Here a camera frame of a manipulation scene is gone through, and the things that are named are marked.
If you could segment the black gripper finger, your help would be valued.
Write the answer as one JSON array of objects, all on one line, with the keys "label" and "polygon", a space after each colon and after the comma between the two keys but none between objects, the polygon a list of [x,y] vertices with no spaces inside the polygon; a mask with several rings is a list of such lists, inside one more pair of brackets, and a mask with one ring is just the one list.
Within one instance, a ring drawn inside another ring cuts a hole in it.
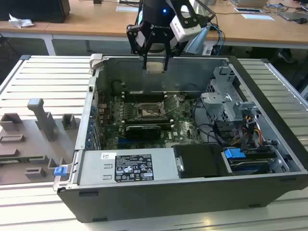
[{"label": "black gripper finger", "polygon": [[168,33],[164,33],[163,35],[163,44],[165,45],[165,62],[164,62],[164,71],[167,71],[168,68],[168,62],[169,59],[172,57],[178,57],[182,54],[184,48],[187,45],[187,42],[178,42],[176,37],[173,37],[176,41],[176,45],[171,48],[170,42],[172,41],[172,38],[170,36],[170,34]]},{"label": "black gripper finger", "polygon": [[[144,36],[144,42],[140,45],[137,42],[137,36],[141,34]],[[154,31],[151,28],[151,24],[140,24],[140,25],[128,25],[127,26],[127,37],[131,46],[133,54],[137,54],[143,57],[143,70],[146,70],[147,55],[154,43]]]}]

